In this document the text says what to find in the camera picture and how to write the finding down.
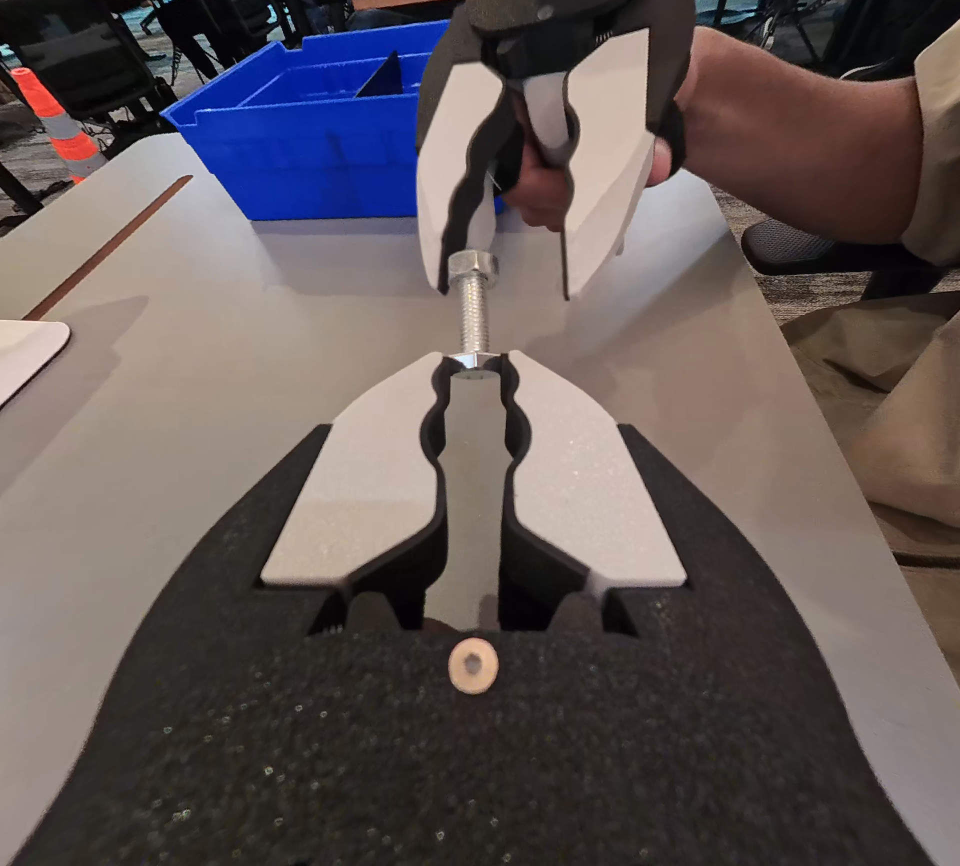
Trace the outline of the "blue divided plastic bin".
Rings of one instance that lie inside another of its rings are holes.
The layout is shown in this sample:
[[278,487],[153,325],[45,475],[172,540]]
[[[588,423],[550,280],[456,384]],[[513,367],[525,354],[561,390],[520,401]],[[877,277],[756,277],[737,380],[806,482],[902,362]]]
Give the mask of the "blue divided plastic bin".
[[415,217],[419,90],[449,24],[273,42],[162,116],[250,221]]

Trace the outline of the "person's right hand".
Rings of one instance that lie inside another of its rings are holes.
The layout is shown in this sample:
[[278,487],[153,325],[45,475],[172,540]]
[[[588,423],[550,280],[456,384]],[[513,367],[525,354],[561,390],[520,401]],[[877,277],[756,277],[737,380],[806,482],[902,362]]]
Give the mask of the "person's right hand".
[[[676,102],[683,118],[686,165],[695,173],[719,169],[723,150],[719,137],[733,128],[733,121],[722,114],[733,103],[735,76],[724,69],[730,64],[728,54],[743,51],[737,40],[723,32],[702,25],[693,32],[689,67]],[[522,94],[514,93],[512,104],[523,131],[523,149],[518,180],[506,193],[506,203],[527,225],[558,233],[571,202],[567,175],[547,165]]]

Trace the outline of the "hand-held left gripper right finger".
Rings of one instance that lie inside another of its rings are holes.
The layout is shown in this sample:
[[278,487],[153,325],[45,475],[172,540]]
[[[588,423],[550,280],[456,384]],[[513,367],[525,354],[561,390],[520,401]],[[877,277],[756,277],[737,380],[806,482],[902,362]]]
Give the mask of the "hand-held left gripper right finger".
[[596,400],[512,350],[501,402],[502,628],[546,628],[571,595],[603,608],[613,591],[688,583],[623,430]]

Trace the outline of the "silver hex bolt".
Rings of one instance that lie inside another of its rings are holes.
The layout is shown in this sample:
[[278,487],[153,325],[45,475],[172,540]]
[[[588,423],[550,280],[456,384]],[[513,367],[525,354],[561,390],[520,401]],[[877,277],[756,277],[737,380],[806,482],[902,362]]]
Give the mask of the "silver hex bolt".
[[484,380],[500,373],[501,354],[491,346],[489,280],[485,272],[474,269],[453,283],[460,303],[460,345],[452,358],[459,364],[457,377],[462,380]]

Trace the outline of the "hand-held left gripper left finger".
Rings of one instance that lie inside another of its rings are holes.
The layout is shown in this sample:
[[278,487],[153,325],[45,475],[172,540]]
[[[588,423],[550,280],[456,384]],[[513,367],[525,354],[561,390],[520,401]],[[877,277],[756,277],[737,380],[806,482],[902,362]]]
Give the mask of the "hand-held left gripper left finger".
[[380,594],[422,628],[449,558],[446,447],[450,358],[429,352],[331,423],[262,567],[264,588]]

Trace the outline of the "instruction board on white stand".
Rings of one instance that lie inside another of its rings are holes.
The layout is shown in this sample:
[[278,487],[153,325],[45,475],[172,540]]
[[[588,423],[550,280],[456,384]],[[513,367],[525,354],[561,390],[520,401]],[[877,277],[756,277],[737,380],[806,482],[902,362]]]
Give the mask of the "instruction board on white stand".
[[69,325],[54,320],[1,320],[1,407],[66,347]]

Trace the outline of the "silver hex nut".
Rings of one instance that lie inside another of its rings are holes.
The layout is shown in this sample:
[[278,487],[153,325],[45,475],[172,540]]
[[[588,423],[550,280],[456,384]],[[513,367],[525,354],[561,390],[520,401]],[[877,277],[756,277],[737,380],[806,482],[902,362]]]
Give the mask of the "silver hex nut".
[[463,249],[450,255],[447,261],[449,284],[457,284],[469,275],[476,274],[489,286],[498,282],[498,259],[483,249]]

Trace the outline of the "person's right forearm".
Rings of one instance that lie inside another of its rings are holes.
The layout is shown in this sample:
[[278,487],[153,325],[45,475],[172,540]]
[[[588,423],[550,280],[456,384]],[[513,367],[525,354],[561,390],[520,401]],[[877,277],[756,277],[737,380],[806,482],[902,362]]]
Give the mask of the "person's right forearm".
[[842,242],[898,243],[914,212],[923,124],[916,80],[842,80],[757,52],[726,191],[774,219]]

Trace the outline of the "black office chair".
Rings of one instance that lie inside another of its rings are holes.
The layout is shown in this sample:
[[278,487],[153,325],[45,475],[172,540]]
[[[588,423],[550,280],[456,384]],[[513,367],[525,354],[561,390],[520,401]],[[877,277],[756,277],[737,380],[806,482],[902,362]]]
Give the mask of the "black office chair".
[[222,69],[239,64],[271,39],[291,48],[298,38],[283,4],[274,0],[188,1],[198,19],[198,32]]
[[121,109],[143,119],[145,104],[174,102],[105,0],[1,0],[1,40],[75,119]]

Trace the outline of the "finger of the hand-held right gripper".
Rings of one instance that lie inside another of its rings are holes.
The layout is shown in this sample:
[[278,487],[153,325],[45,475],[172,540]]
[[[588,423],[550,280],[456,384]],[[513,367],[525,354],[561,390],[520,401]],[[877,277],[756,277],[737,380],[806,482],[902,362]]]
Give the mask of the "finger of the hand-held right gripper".
[[609,38],[567,75],[575,145],[562,231],[563,295],[580,297],[621,250],[651,172],[647,128],[650,30]]
[[420,148],[415,174],[417,236],[428,283],[450,290],[449,259],[487,252],[497,228],[490,173],[471,172],[476,134],[498,105],[501,80],[480,62],[454,65]]

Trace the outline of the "orange traffic cone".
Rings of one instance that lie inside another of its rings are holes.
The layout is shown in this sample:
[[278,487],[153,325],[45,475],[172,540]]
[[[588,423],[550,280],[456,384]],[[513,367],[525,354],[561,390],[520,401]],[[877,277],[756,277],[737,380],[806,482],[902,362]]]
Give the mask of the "orange traffic cone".
[[107,160],[96,142],[66,112],[33,70],[14,68],[10,76],[43,125],[54,151],[65,163],[75,185],[106,165]]

